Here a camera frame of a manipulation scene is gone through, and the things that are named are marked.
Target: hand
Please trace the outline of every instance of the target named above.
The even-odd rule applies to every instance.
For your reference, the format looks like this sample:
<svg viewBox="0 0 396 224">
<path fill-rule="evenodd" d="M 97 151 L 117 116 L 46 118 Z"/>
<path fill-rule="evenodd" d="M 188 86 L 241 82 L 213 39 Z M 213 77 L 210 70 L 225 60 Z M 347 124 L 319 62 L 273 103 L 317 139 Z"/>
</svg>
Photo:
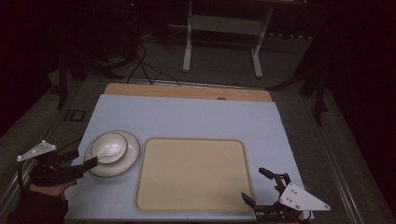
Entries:
<svg viewBox="0 0 396 224">
<path fill-rule="evenodd" d="M 47 195 L 53 196 L 53 197 L 62 198 L 62 200 L 65 201 L 64 192 L 68 188 L 70 188 L 70 186 L 73 186 L 76 183 L 77 183 L 77 181 L 74 180 L 74 181 L 70 181 L 67 183 L 63 183 L 63 184 L 55 185 L 55 186 L 51 186 L 51 187 L 39 187 L 37 185 L 31 184 L 29 187 L 29 190 L 35 191 L 38 193 L 42 193 L 42 194 L 47 194 Z"/>
</svg>

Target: robotic arm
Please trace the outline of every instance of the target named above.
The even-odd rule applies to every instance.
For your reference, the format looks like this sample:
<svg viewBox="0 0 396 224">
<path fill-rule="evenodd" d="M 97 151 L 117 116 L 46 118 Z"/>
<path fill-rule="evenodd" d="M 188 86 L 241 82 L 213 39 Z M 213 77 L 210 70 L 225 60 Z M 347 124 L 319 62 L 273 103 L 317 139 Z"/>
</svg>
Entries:
<svg viewBox="0 0 396 224">
<path fill-rule="evenodd" d="M 330 210 L 329 205 L 291 183 L 288 174 L 274 174 L 264 168 L 259 168 L 259 172 L 268 179 L 275 179 L 275 188 L 279 192 L 279 199 L 273 205 L 257 205 L 253 199 L 242 192 L 242 199 L 248 206 L 253 208 L 259 223 L 272 221 L 307 224 L 309 222 L 299 219 L 303 211 Z"/>
<path fill-rule="evenodd" d="M 58 155 L 54 152 L 55 149 L 55 145 L 42 141 L 41 144 L 30 149 L 25 154 L 18 156 L 17 161 L 20 162 L 18 179 L 20 180 L 22 194 L 24 192 L 24 186 L 21 181 L 21 167 L 26 160 L 34 158 L 37 161 L 36 165 L 30 171 L 29 176 L 31 182 L 39 187 L 50 187 L 82 178 L 85 172 L 98 165 L 98 160 L 94 157 L 88 161 L 84 161 L 81 165 L 62 167 L 63 162 L 72 161 L 77 158 L 78 151 L 73 150 L 63 155 Z"/>
</svg>

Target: table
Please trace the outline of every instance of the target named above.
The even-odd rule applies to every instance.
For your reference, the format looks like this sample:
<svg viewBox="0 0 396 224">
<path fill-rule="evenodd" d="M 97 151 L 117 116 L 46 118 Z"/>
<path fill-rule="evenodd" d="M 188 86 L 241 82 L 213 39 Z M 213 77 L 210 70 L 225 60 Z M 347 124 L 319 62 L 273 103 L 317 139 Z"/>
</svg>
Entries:
<svg viewBox="0 0 396 224">
<path fill-rule="evenodd" d="M 187 20 L 187 44 L 184 53 L 183 71 L 190 71 L 192 30 L 205 30 L 242 35 L 256 35 L 258 37 L 258 41 L 256 46 L 251 50 L 251 57 L 256 77 L 262 77 L 262 65 L 260 64 L 259 52 L 262 47 L 262 41 L 264 40 L 272 12 L 273 9 L 269 7 L 265 12 L 266 16 L 263 21 L 197 15 L 192 12 L 192 0 L 190 0 L 188 12 L 189 17 Z"/>
<path fill-rule="evenodd" d="M 92 114 L 78 148 L 79 154 L 84 154 L 94 137 L 114 129 L 133 133 L 141 143 L 141 149 L 152 136 L 240 139 L 247 149 L 250 177 L 258 204 L 272 204 L 277 200 L 275 183 L 259 174 L 260 167 L 275 173 L 288 173 L 295 184 L 303 185 L 276 105 L 271 102 L 267 91 L 110 84 Z M 139 212 L 134 206 L 134 193 L 140 159 L 122 175 L 101 178 L 85 174 L 76 186 L 66 192 L 69 199 L 66 218 L 119 221 L 255 219 L 252 211 Z M 81 163 L 81 157 L 73 161 L 73 164 Z"/>
</svg>

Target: white bracket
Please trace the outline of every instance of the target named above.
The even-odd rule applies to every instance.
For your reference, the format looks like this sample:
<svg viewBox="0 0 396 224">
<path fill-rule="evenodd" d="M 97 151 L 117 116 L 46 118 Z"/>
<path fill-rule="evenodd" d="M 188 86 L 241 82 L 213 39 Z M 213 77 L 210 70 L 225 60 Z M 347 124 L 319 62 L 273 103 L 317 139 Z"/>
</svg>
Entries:
<svg viewBox="0 0 396 224">
<path fill-rule="evenodd" d="M 291 182 L 280 196 L 279 202 L 297 211 L 329 211 L 331 209 L 329 205 Z"/>
<path fill-rule="evenodd" d="M 17 157 L 17 161 L 26 161 L 53 150 L 56 150 L 56 146 L 43 140 L 40 144 L 27 151 L 25 154 L 19 155 Z"/>
</svg>

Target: metal stand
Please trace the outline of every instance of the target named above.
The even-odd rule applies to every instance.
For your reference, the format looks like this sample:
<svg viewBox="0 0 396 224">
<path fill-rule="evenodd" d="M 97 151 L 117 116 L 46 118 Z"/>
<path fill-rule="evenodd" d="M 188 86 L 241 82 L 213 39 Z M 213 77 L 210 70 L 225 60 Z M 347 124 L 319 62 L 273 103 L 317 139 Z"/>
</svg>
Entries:
<svg viewBox="0 0 396 224">
<path fill-rule="evenodd" d="M 184 52 L 183 71 L 189 72 L 191 65 L 191 33 L 194 30 L 206 30 L 223 33 L 233 33 L 242 35 L 257 35 L 259 37 L 257 45 L 251 50 L 254 71 L 257 78 L 262 78 L 262 65 L 260 63 L 259 53 L 262 47 L 262 41 L 268 28 L 273 9 L 267 10 L 264 21 L 241 20 L 232 18 L 220 18 L 203 15 L 194 15 L 192 13 L 192 0 L 189 2 L 189 17 L 187 20 L 187 44 Z"/>
</svg>

